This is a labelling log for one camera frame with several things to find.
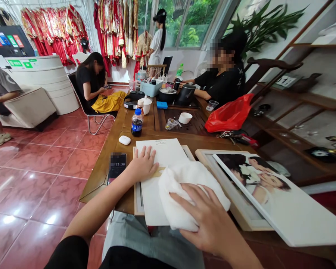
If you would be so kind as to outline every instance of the red tile floor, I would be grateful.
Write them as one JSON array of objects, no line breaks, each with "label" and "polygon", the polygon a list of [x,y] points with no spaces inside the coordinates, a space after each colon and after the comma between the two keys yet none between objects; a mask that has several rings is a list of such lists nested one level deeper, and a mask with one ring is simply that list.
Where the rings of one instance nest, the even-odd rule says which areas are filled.
[{"label": "red tile floor", "polygon": [[[6,129],[0,147],[0,269],[40,269],[84,205],[78,201],[113,124],[87,132],[81,109],[60,116],[42,133]],[[105,223],[90,245],[89,269],[101,263]],[[334,268],[327,260],[249,242],[266,269]],[[205,255],[207,269],[230,266]]]}]

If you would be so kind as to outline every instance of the gray t-shirt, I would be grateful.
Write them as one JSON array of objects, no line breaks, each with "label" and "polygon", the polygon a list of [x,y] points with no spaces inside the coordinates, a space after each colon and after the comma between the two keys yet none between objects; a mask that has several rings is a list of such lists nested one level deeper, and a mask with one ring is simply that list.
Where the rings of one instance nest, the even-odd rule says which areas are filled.
[{"label": "gray t-shirt", "polygon": [[9,76],[8,73],[0,68],[0,96],[15,91],[22,93],[19,85],[17,85],[17,83]]}]

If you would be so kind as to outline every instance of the black t-shirt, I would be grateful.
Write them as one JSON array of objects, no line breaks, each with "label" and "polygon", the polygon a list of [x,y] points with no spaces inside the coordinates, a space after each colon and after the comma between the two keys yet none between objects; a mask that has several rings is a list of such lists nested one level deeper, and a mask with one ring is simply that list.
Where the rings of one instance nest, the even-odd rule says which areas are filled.
[{"label": "black t-shirt", "polygon": [[236,100],[244,93],[245,74],[242,62],[236,64],[234,69],[221,73],[213,68],[206,71],[195,79],[195,83],[212,97],[210,100],[219,102],[216,108],[225,105],[227,102]]},{"label": "black t-shirt", "polygon": [[[86,269],[87,263],[88,245],[86,241],[79,236],[69,236],[57,245],[44,269]],[[122,246],[109,248],[105,259],[97,269],[122,268],[174,269],[160,260],[149,258],[133,249]]]},{"label": "black t-shirt", "polygon": [[[86,82],[90,82],[91,92],[96,92],[100,89],[96,76],[92,77],[91,72],[85,66],[82,66],[78,69],[76,73],[76,82],[78,89],[83,97],[85,96],[85,93],[83,91],[83,84]],[[88,104],[92,106],[96,102],[97,98],[98,95],[91,100],[88,100]]]}]

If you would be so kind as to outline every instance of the phone screen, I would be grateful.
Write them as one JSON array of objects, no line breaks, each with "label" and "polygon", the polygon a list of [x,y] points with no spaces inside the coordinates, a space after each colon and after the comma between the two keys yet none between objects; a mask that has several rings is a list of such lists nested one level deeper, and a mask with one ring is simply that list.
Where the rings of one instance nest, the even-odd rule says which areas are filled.
[{"label": "phone screen", "polygon": [[126,168],[126,153],[112,153],[109,163],[107,185],[115,180]]}]

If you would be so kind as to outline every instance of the green leaves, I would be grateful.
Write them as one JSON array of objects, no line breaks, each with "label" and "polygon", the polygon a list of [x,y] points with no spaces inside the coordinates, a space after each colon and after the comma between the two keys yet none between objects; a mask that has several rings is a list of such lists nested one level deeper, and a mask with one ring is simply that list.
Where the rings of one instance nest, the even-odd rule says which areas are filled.
[{"label": "green leaves", "polygon": [[304,14],[305,9],[287,14],[287,4],[280,4],[264,14],[270,2],[271,0],[259,12],[254,11],[248,18],[241,19],[237,14],[237,19],[230,22],[233,29],[243,27],[247,33],[248,41],[243,53],[245,57],[248,51],[260,52],[265,43],[276,43],[278,41],[277,36],[286,40],[288,31],[297,28],[295,24]]}]

